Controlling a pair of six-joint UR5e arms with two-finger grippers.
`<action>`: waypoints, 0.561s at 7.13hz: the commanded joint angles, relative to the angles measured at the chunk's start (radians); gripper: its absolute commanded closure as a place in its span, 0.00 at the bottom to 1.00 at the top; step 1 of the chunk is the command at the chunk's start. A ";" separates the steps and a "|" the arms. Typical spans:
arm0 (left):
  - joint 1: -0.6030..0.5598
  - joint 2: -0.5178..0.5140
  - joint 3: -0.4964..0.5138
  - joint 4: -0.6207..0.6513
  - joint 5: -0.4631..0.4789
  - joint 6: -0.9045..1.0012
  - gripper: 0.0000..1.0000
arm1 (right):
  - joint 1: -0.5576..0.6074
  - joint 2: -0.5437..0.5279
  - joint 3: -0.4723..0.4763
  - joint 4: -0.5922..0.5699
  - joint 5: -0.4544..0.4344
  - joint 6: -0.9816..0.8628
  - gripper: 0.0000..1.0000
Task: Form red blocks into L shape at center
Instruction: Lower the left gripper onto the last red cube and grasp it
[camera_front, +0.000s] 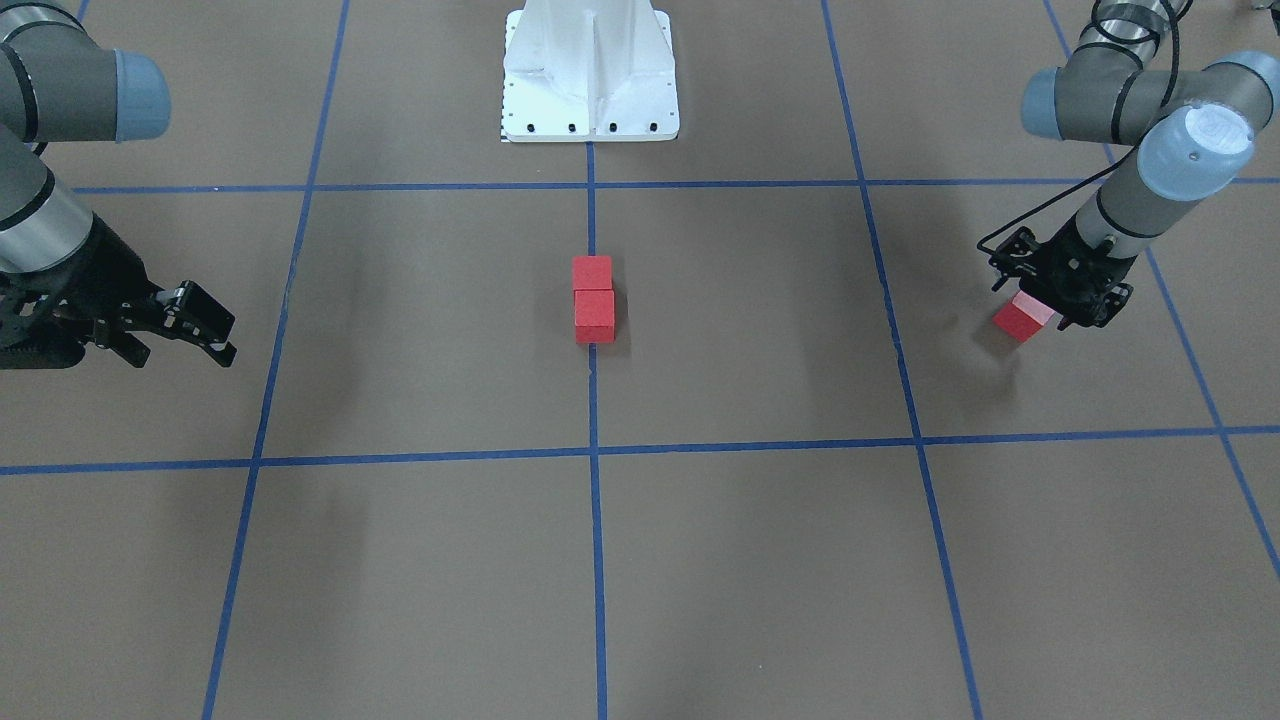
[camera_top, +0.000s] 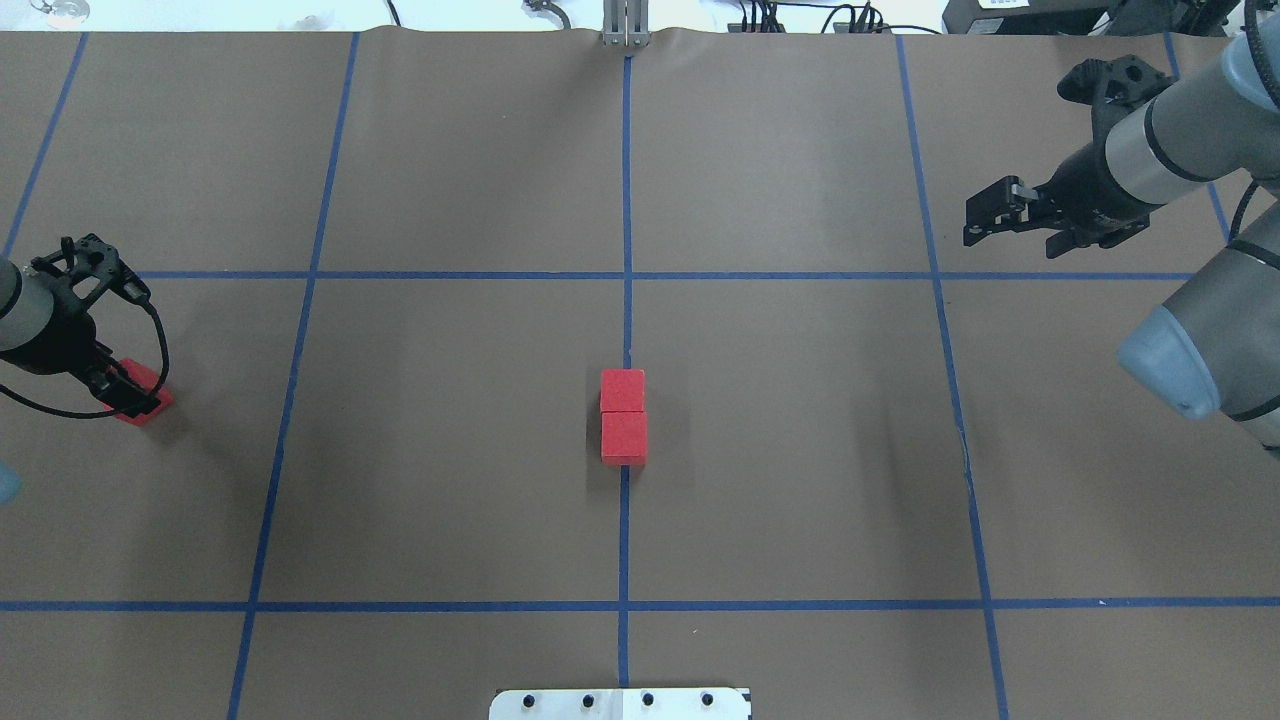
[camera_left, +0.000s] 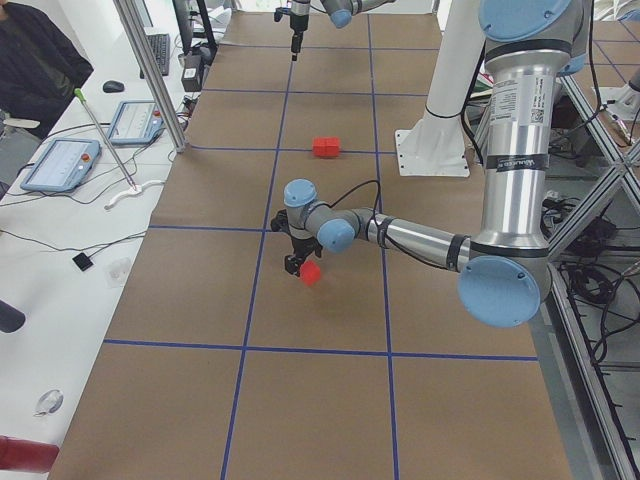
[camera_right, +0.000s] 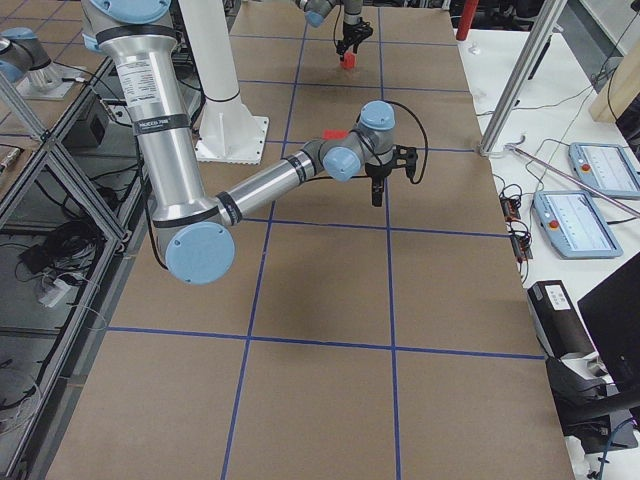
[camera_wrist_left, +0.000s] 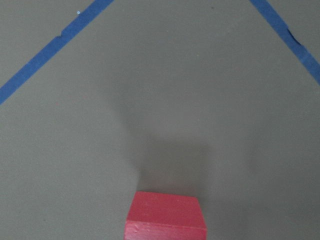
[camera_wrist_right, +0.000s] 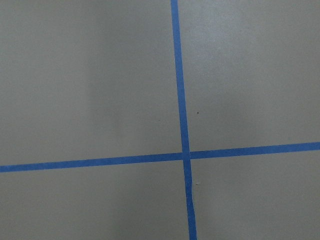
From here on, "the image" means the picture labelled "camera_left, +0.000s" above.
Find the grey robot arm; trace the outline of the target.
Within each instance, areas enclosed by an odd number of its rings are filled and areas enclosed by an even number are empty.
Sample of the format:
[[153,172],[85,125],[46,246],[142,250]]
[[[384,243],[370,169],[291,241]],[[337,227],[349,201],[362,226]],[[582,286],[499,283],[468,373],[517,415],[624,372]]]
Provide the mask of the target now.
[[584,64],[588,1],[456,1],[422,118],[396,132],[418,222],[378,207],[339,209],[289,182],[271,222],[305,275],[310,255],[361,239],[458,276],[467,312],[500,328],[533,318],[549,293],[540,227],[556,80]]
[[[390,3],[390,0],[328,0],[321,2],[326,15],[338,29],[346,27],[354,16],[374,10],[387,3]],[[301,52],[304,33],[309,25],[310,11],[311,2],[309,0],[291,1],[286,10],[292,30],[292,61],[296,61]]]

